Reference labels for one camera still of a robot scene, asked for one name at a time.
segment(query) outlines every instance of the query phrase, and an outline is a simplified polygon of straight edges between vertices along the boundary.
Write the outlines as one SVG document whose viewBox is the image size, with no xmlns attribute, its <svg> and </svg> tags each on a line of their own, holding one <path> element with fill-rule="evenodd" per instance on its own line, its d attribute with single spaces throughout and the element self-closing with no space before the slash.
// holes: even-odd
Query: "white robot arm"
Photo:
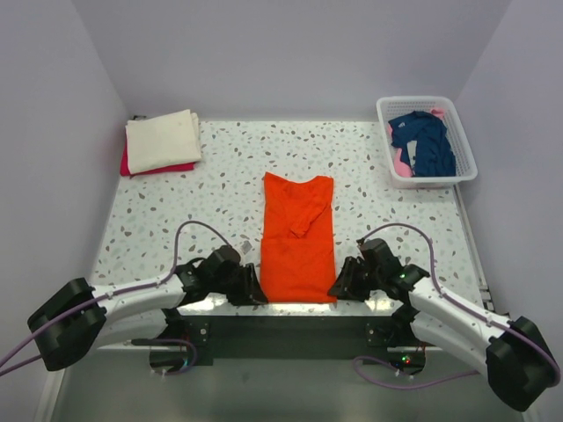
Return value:
<svg viewBox="0 0 563 422">
<path fill-rule="evenodd" d="M 418 266 L 402 266 L 381 239 L 360 243 L 361 258 L 348 257 L 329 291 L 340 299 L 364 300 L 381 289 L 401 301 L 393 317 L 421 341 L 441 347 L 475 368 L 494 393 L 524 411 L 560 372 L 536 325 L 511 321 L 438 286 Z M 48 370 L 68 367 L 90 350 L 136 338 L 167 338 L 171 310 L 226 294 L 235 305 L 267 302 L 252 264 L 222 246 L 198 266 L 191 261 L 173 272 L 121 286 L 70 281 L 28 320 Z M 76 312 L 76 307 L 84 306 Z"/>
</svg>

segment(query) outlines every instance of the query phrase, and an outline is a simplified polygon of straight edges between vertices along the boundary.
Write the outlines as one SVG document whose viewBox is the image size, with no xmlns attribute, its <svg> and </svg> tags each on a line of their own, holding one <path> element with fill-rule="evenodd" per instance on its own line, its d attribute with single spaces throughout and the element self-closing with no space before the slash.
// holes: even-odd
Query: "red cloth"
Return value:
<svg viewBox="0 0 563 422">
<path fill-rule="evenodd" d="M 190 170 L 193 170 L 193 169 L 194 169 L 194 163 L 175 164 L 175 165 L 169 165 L 167 167 L 162 167 L 160 169 L 143 171 L 141 173 L 136 173 L 133 176 L 140 175 L 140 174 L 165 173 L 167 171 L 190 171 Z M 131 176 L 131 171 L 129 171 L 129 167 L 128 167 L 127 143 L 126 142 L 125 142 L 125 148 L 123 149 L 123 156 L 121 157 L 120 174 L 121 174 L 121 176 Z"/>
<path fill-rule="evenodd" d="M 336 302 L 333 180 L 317 176 L 295 183 L 264 177 L 266 206 L 260 285 L 270 302 Z"/>
</svg>

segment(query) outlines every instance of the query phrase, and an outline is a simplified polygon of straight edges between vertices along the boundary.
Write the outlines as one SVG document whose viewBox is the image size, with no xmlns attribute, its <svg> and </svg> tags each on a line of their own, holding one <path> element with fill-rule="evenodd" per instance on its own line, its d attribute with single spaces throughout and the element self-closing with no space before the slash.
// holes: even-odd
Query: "white wall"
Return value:
<svg viewBox="0 0 563 422">
<path fill-rule="evenodd" d="M 4 356 L 29 333 L 26 320 L 38 306 L 91 270 L 127 115 L 68 0 L 4 1 L 0 57 Z M 36 353 L 32 345 L 22 356 Z M 45 377 L 36 362 L 0 378 L 0 419 L 32 420 Z"/>
<path fill-rule="evenodd" d="M 456 102 L 479 178 L 464 185 L 485 274 L 563 363 L 563 3 L 514 0 Z M 563 388 L 540 400 L 561 420 Z"/>
<path fill-rule="evenodd" d="M 371 118 L 456 98 L 509 0 L 73 0 L 128 110 Z"/>
</svg>

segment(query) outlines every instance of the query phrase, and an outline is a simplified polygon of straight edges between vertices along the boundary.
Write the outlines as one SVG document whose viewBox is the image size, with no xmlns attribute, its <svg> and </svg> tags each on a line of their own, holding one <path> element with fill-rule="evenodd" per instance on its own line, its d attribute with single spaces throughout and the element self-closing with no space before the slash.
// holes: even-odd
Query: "cable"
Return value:
<svg viewBox="0 0 563 422">
<path fill-rule="evenodd" d="M 10 372 L 15 371 L 16 369 L 20 369 L 21 367 L 24 367 L 25 365 L 29 365 L 30 363 L 33 363 L 33 362 L 35 362 L 36 360 L 39 360 L 39 359 L 41 359 L 40 354 L 33 356 L 32 358 L 22 360 L 21 362 L 17 363 L 16 365 L 13 365 L 12 367 L 5 369 L 4 371 L 0 371 L 0 376 L 7 375 Z"/>
<path fill-rule="evenodd" d="M 453 381 L 456 380 L 458 378 L 464 378 L 466 376 L 472 376 L 472 375 L 477 375 L 479 372 L 477 371 L 468 371 L 468 372 L 462 372 L 460 374 L 455 374 L 455 375 L 451 375 L 451 376 L 446 376 L 445 378 L 441 378 L 439 380 L 436 381 L 431 381 L 431 382 L 424 382 L 422 384 L 416 384 L 416 385 L 397 385 L 397 384 L 389 384 L 388 382 L 382 382 L 379 380 L 376 380 L 375 378 L 372 378 L 369 375 L 364 374 L 359 368 L 359 363 L 361 363 L 364 360 L 370 360 L 372 362 L 375 363 L 379 363 L 385 367 L 388 367 L 389 369 L 392 369 L 394 371 L 397 371 L 397 369 L 385 362 L 384 360 L 378 359 L 378 358 L 374 358 L 373 356 L 358 356 L 357 358 L 354 358 L 354 360 L 352 360 L 352 364 L 354 365 L 354 370 L 355 372 L 364 380 L 366 380 L 367 382 L 371 382 L 372 384 L 376 384 L 379 387 L 385 387 L 386 389 L 399 389 L 402 391 L 408 391 L 408 390 L 413 390 L 413 389 L 425 389 L 427 387 L 432 387 L 433 385 L 437 385 L 437 384 L 442 384 L 443 382 L 448 382 L 448 381 Z M 404 376 L 410 376 L 408 374 L 404 374 L 402 372 L 398 372 L 400 375 L 404 375 Z"/>
<path fill-rule="evenodd" d="M 221 233 L 219 233 L 216 229 L 209 226 L 205 222 L 199 222 L 197 220 L 188 220 L 186 222 L 182 222 L 178 226 L 178 228 L 176 229 L 176 234 L 174 236 L 174 258 L 173 258 L 173 261 L 172 261 L 172 266 L 170 268 L 170 271 L 164 276 L 164 278 L 161 279 L 161 281 L 159 281 L 159 282 L 145 283 L 145 284 L 142 284 L 140 286 L 125 287 L 125 288 L 122 288 L 122 289 L 117 289 L 113 292 L 113 296 L 124 295 L 126 293 L 131 293 L 131 292 L 136 292 L 138 290 L 144 290 L 144 289 L 147 289 L 147 288 L 156 287 L 156 286 L 158 286 L 159 283 L 165 284 L 169 279 L 171 279 L 172 276 L 174 275 L 174 272 L 176 271 L 176 266 L 178 265 L 179 236 L 182 232 L 182 229 L 184 227 L 186 227 L 188 224 L 198 224 L 202 227 L 205 227 L 206 229 L 211 230 L 221 240 L 223 240 L 223 242 L 225 242 L 225 244 L 230 246 L 229 241 L 225 237 L 223 237 L 223 235 Z M 50 320 L 48 323 L 42 325 L 36 331 L 31 333 L 21 343 L 19 343 L 16 347 L 14 347 L 12 350 L 10 350 L 0 360 L 0 367 L 3 367 L 11 358 L 13 358 L 16 354 L 18 354 L 21 349 L 23 349 L 29 343 L 34 341 L 39 335 L 41 335 L 44 331 L 51 328 L 53 325 L 62 321 L 64 318 L 70 317 L 71 315 L 74 315 L 75 313 L 80 312 L 81 310 L 86 309 L 86 308 L 88 308 L 88 307 L 90 307 L 90 306 L 92 306 L 92 305 L 94 305 L 98 302 L 104 301 L 105 299 L 108 299 L 108 298 L 109 298 L 108 295 L 101 295 L 101 296 L 98 296 L 98 297 L 94 297 L 93 299 L 90 299 L 89 301 L 82 302 L 82 303 L 78 304 L 77 306 L 66 310 L 65 312 L 61 313 L 61 315 L 56 316 L 55 318 Z M 10 373 L 11 371 L 14 371 L 14 370 L 16 370 L 20 367 L 23 367 L 24 365 L 28 365 L 28 364 L 36 361 L 37 359 L 35 359 L 35 358 L 38 358 L 38 356 L 35 356 L 32 360 L 24 360 L 23 362 L 20 362 L 20 363 L 14 365 L 13 367 L 9 367 L 8 369 L 4 370 L 3 372 L 0 372 L 0 376 L 6 375 L 6 374 Z"/>
<path fill-rule="evenodd" d="M 411 224 L 406 224 L 406 223 L 403 223 L 403 222 L 390 222 L 388 224 L 384 224 L 383 226 L 380 226 L 380 227 L 377 227 L 377 228 L 371 230 L 370 233 L 368 233 L 366 236 L 362 237 L 362 239 L 360 239 L 360 240 L 365 241 L 368 237 L 377 233 L 380 230 L 387 229 L 389 227 L 398 227 L 398 226 L 399 227 L 405 227 L 407 229 L 411 229 L 411 230 L 416 231 L 419 235 L 422 236 L 422 238 L 424 238 L 424 240 L 428 244 L 428 249 L 430 251 L 430 275 L 431 275 L 431 279 L 432 279 L 432 284 L 434 285 L 436 292 L 438 292 L 440 295 L 442 295 L 448 302 L 450 302 L 454 306 L 457 306 L 458 308 L 460 308 L 461 310 L 464 310 L 469 315 L 476 317 L 479 321 L 487 323 L 486 317 L 481 316 L 479 312 L 476 312 L 473 309 L 468 308 L 467 306 L 465 306 L 463 303 L 461 303 L 457 299 L 448 295 L 448 293 L 442 291 L 442 287 L 438 283 L 438 279 L 436 277 L 435 251 L 434 251 L 434 246 L 432 245 L 432 239 L 430 239 L 430 237 L 426 233 L 424 233 L 421 229 L 414 227 Z M 498 328 L 500 330 L 504 330 L 505 332 L 508 332 L 512 336 L 520 339 L 526 345 L 528 345 L 529 347 L 534 349 L 534 351 L 536 351 L 545 361 L 547 361 L 547 363 L 550 364 L 550 366 L 553 368 L 553 371 L 555 372 L 555 381 L 553 382 L 553 385 L 551 385 L 551 387 L 555 387 L 556 385 L 558 385 L 560 383 L 560 381 L 561 381 L 561 370 L 559 369 L 557 362 L 555 362 L 555 360 L 544 349 L 542 349 L 536 343 L 531 341 L 529 338 L 524 337 L 524 335 L 520 334 L 518 331 L 513 330 L 509 326 L 497 323 L 496 321 L 491 321 L 490 324 L 495 328 Z"/>
<path fill-rule="evenodd" d="M 163 373 L 162 373 L 163 375 L 181 375 L 181 374 L 184 374 L 187 371 L 189 371 L 195 365 L 195 362 L 197 361 L 197 349 L 195 348 L 195 346 L 191 342 L 189 342 L 187 340 L 181 340 L 179 338 L 155 338 L 154 340 L 150 340 L 150 343 L 155 345 L 155 346 L 160 346 L 161 344 L 184 345 L 184 346 L 186 346 L 186 349 L 188 347 L 190 349 L 192 349 L 192 353 L 194 354 L 194 356 L 192 356 L 192 359 L 189 361 L 189 363 L 187 365 L 184 365 L 178 371 L 168 372 L 168 371 L 164 370 Z"/>
</svg>

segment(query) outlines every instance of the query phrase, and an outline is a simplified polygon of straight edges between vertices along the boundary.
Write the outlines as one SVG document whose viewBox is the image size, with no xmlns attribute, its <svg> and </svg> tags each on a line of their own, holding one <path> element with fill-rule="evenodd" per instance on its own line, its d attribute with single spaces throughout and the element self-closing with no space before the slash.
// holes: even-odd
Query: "blue garment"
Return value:
<svg viewBox="0 0 563 422">
<path fill-rule="evenodd" d="M 402 148 L 401 161 L 411 168 L 406 145 L 416 143 L 414 176 L 431 178 L 456 176 L 456 156 L 446 138 L 448 130 L 443 122 L 426 112 L 412 112 L 389 120 L 393 129 L 391 145 Z"/>
</svg>

